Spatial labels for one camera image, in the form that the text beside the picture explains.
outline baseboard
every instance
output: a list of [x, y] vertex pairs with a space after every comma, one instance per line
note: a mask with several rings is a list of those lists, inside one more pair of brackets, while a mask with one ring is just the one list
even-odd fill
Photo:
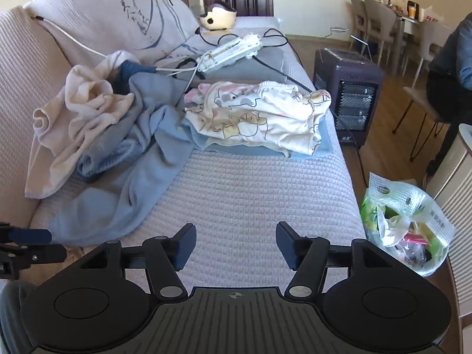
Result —
[[316, 42], [325, 42], [327, 44], [333, 44], [341, 47], [349, 46], [350, 41], [339, 40], [339, 39], [324, 39], [323, 37], [315, 36], [301, 36], [298, 34], [286, 34], [285, 35], [289, 40], [304, 40], [304, 41], [316, 41]]

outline person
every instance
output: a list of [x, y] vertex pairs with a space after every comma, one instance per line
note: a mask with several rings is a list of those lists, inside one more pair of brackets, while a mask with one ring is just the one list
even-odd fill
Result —
[[450, 124], [440, 151], [426, 168], [427, 175], [433, 176], [457, 136], [459, 124], [472, 124], [472, 12], [431, 61], [426, 96]]
[[21, 308], [36, 285], [25, 281], [11, 281], [0, 295], [0, 338], [3, 354], [30, 353], [34, 344], [23, 327]]

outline plastic bag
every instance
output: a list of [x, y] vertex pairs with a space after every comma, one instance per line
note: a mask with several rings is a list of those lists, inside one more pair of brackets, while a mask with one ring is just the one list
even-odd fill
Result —
[[455, 228], [420, 188], [370, 174], [360, 216], [366, 237], [422, 276], [446, 258]]

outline clothes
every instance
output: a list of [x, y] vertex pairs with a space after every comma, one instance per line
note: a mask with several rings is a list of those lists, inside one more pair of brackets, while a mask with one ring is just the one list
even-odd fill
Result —
[[290, 157], [291, 159], [323, 158], [333, 154], [333, 145], [331, 144], [330, 136], [327, 131], [325, 115], [319, 120], [318, 126], [319, 135], [322, 140], [311, 156], [287, 150], [272, 150], [262, 145], [223, 146], [217, 143], [208, 142], [209, 137], [201, 135], [199, 132], [197, 132], [194, 126], [186, 119], [183, 119], [182, 126], [183, 130], [185, 130], [185, 132], [187, 133], [188, 138], [194, 142], [195, 147], [198, 150], [214, 151], [223, 154], [236, 154], [238, 156], [285, 156]]
[[211, 87], [212, 84], [198, 84], [196, 88], [191, 89], [187, 94], [185, 94], [183, 101], [186, 104], [203, 105], [205, 102], [205, 96]]
[[[131, 70], [140, 70], [134, 66], [130, 69], [130, 65], [124, 66], [127, 72], [121, 69], [114, 86], [123, 85], [126, 89], [124, 79]], [[150, 116], [160, 105], [175, 106], [187, 86], [185, 81], [155, 73], [138, 73], [128, 79], [126, 85], [129, 84], [135, 101], [128, 113], [97, 137], [83, 153], [77, 164], [77, 172], [82, 177], [93, 177], [127, 158], [143, 154], [154, 133], [150, 130]]]
[[327, 91], [302, 96], [296, 85], [217, 82], [205, 87], [204, 103], [186, 108], [186, 119], [224, 146], [263, 145], [312, 155], [320, 143], [319, 119], [331, 103]]
[[459, 124], [472, 124], [472, 91], [461, 86], [453, 76], [430, 71], [426, 94], [431, 106], [450, 123], [440, 151], [426, 169], [426, 173], [433, 176], [454, 142]]
[[74, 66], [58, 95], [34, 111], [26, 197], [41, 199], [55, 193], [89, 145], [131, 107], [134, 95], [113, 93], [105, 80], [126, 60], [137, 61], [130, 53], [119, 51], [94, 69]]
[[466, 89], [472, 89], [472, 12], [449, 36], [430, 70], [453, 76]]
[[[139, 73], [132, 81], [143, 75]], [[136, 95], [146, 110], [136, 124], [135, 145], [152, 146], [129, 167], [115, 166], [74, 200], [65, 204], [49, 223], [55, 242], [89, 246], [119, 239], [136, 229], [185, 166], [193, 150], [180, 124], [183, 112], [161, 99], [154, 84], [142, 84]]]
[[30, 353], [34, 345], [21, 321], [21, 307], [36, 285], [25, 281], [8, 282], [0, 297], [0, 335], [4, 354]]

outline white cable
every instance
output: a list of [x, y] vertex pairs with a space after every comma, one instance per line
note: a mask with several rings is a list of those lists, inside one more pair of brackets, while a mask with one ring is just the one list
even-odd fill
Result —
[[187, 89], [188, 89], [188, 87], [190, 86], [190, 84], [192, 83], [192, 81], [193, 81], [195, 75], [197, 74], [197, 68], [198, 68], [199, 65], [200, 65], [200, 62], [197, 64], [197, 67], [195, 68], [195, 70], [194, 70], [194, 72], [193, 72], [193, 74], [192, 74], [192, 77], [190, 77], [190, 80], [188, 80], [188, 84], [187, 84], [187, 86], [185, 87], [185, 89], [183, 90], [184, 93], [187, 91]]
[[74, 39], [69, 33], [67, 33], [65, 30], [63, 30], [60, 26], [56, 25], [52, 21], [50, 21], [48, 19], [45, 19], [44, 17], [41, 17], [41, 16], [35, 16], [35, 18], [38, 19], [38, 20], [47, 22], [49, 25], [52, 25], [54, 28], [59, 30], [65, 36], [69, 37], [72, 41], [74, 41], [76, 44], [80, 45], [82, 48], [88, 50], [89, 52], [95, 53], [96, 55], [102, 56], [103, 58], [106, 57], [106, 55], [104, 55], [103, 53], [97, 52], [96, 50], [93, 50], [93, 49], [89, 48], [88, 46], [82, 44], [80, 41]]
[[165, 72], [188, 72], [190, 70], [193, 70], [195, 68], [182, 68], [182, 69], [177, 69], [177, 68], [156, 68], [156, 70], [162, 70]]
[[180, 72], [173, 72], [173, 73], [171, 73], [171, 74], [166, 74], [166, 76], [167, 76], [167, 77], [169, 77], [169, 76], [175, 76], [176, 74], [179, 74], [179, 73], [182, 73], [182, 72], [188, 72], [188, 71], [182, 70], [182, 71], [180, 71]]

